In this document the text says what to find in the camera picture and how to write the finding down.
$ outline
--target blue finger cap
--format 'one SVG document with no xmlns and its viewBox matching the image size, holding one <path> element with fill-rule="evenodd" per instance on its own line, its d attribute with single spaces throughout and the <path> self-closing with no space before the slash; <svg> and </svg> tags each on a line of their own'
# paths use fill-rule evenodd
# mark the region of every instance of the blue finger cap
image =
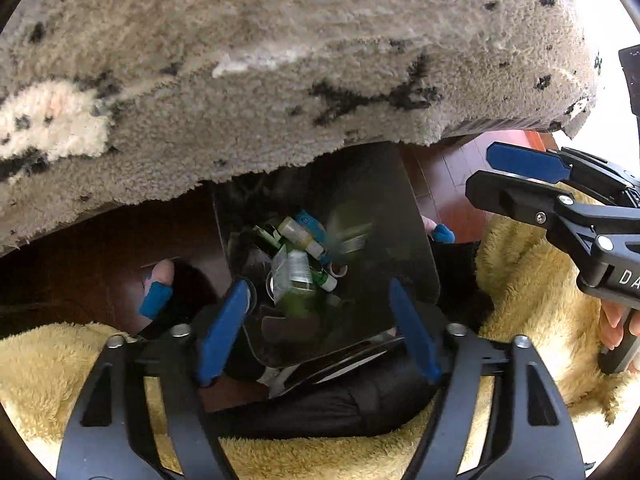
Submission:
<svg viewBox="0 0 640 480">
<path fill-rule="evenodd" d="M 431 233 L 431 238 L 441 244 L 453 244 L 456 241 L 456 235 L 444 224 L 436 225 L 436 228 Z"/>
<path fill-rule="evenodd" d="M 138 312 L 141 316 L 154 320 L 158 317 L 158 313 L 166 305 L 173 293 L 174 290 L 169 285 L 165 285 L 160 282 L 153 282 L 151 287 L 149 287 L 149 292 L 142 301 L 142 305 L 140 305 Z"/>
</svg>

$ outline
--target bottle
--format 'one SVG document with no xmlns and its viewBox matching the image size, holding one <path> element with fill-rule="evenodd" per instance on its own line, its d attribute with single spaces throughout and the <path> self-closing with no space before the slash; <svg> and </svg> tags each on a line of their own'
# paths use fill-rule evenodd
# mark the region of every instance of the bottle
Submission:
<svg viewBox="0 0 640 480">
<path fill-rule="evenodd" d="M 303 209 L 296 215 L 296 222 L 300 227 L 309 231 L 316 242 L 319 244 L 324 243 L 326 231 L 324 230 L 324 226 L 315 217 Z"/>
<path fill-rule="evenodd" d="M 338 280 L 336 280 L 330 274 L 324 272 L 324 270 L 315 270 L 311 269 L 311 279 L 314 283 L 319 286 L 322 290 L 326 290 L 327 292 L 331 292 L 334 290 L 335 286 L 338 284 Z"/>
<path fill-rule="evenodd" d="M 287 216 L 278 227 L 282 236 L 300 249 L 304 249 L 316 260 L 320 260 L 324 255 L 324 247 L 314 240 L 312 235 L 298 224 L 293 218 Z"/>
<path fill-rule="evenodd" d="M 283 245 L 271 261 L 273 301 L 285 316 L 306 317 L 316 302 L 308 256 Z"/>
<path fill-rule="evenodd" d="M 342 266 L 353 260 L 364 247 L 373 228 L 369 215 L 353 201 L 334 209 L 326 228 L 327 246 L 333 263 Z"/>
<path fill-rule="evenodd" d="M 267 230 L 256 225 L 252 229 L 252 235 L 253 244 L 272 259 L 282 246 L 283 240 L 280 233 L 277 231 L 272 235 Z"/>
<path fill-rule="evenodd" d="M 338 264 L 334 264 L 333 262 L 329 262 L 329 264 L 325 266 L 325 269 L 326 269 L 326 272 L 328 272 L 334 278 L 344 278 L 347 275 L 349 266 L 338 265 Z"/>
</svg>

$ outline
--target gray shaggy rug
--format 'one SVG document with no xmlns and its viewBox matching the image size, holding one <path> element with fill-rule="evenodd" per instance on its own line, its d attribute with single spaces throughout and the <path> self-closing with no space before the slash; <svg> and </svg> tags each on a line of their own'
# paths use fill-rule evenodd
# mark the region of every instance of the gray shaggy rug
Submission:
<svg viewBox="0 0 640 480">
<path fill-rule="evenodd" d="M 23 0 L 0 35 L 0 248 L 375 140 L 575 135 L 572 0 Z"/>
</svg>

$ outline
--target wooden floor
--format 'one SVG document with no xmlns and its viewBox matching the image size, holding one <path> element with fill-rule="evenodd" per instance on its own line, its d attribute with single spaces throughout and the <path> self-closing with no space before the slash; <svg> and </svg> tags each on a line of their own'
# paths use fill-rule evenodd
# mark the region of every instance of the wooden floor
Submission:
<svg viewBox="0 0 640 480">
<path fill-rule="evenodd" d="M 446 224 L 458 242 L 479 240 L 487 215 L 465 197 L 465 181 L 486 168 L 494 140 L 543 149 L 538 134 L 487 132 L 460 146 L 402 146 L 420 212 Z M 206 187 L 170 202 L 123 206 L 47 235 L 0 258 L 0 304 L 33 304 L 28 314 L 0 317 L 0 336 L 66 320 L 98 321 L 129 333 L 138 315 L 149 264 L 179 256 L 221 296 L 230 275 Z"/>
<path fill-rule="evenodd" d="M 479 240 L 490 217 L 466 199 L 465 182 L 476 171 L 490 169 L 485 154 L 495 141 L 545 149 L 537 133 L 521 130 L 486 132 L 462 146 L 434 144 L 401 148 L 420 213 L 449 227 L 458 243 Z"/>
<path fill-rule="evenodd" d="M 66 320 L 137 333 L 149 264 L 179 256 L 221 296 L 230 274 L 205 187 L 170 202 L 123 206 L 47 235 L 0 259 L 0 304 L 48 305 L 0 317 L 2 332 Z"/>
</svg>

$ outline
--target label on bottle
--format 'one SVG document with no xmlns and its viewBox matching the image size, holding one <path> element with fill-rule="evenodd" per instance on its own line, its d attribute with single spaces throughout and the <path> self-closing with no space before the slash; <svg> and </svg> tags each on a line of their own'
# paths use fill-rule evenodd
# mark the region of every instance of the label on bottle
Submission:
<svg viewBox="0 0 640 480">
<path fill-rule="evenodd" d="M 362 233 L 353 238 L 349 238 L 348 240 L 343 241 L 340 244 L 340 252 L 342 254 L 354 253 L 355 251 L 359 251 L 364 247 L 364 244 L 367 241 L 367 234 Z"/>
<path fill-rule="evenodd" d="M 293 250 L 289 253 L 289 279 L 292 282 L 312 282 L 309 259 L 303 251 Z"/>
<path fill-rule="evenodd" d="M 271 261 L 271 272 L 273 274 L 273 302 L 278 303 L 289 291 L 291 286 L 286 246 L 282 246 L 273 257 Z"/>
</svg>

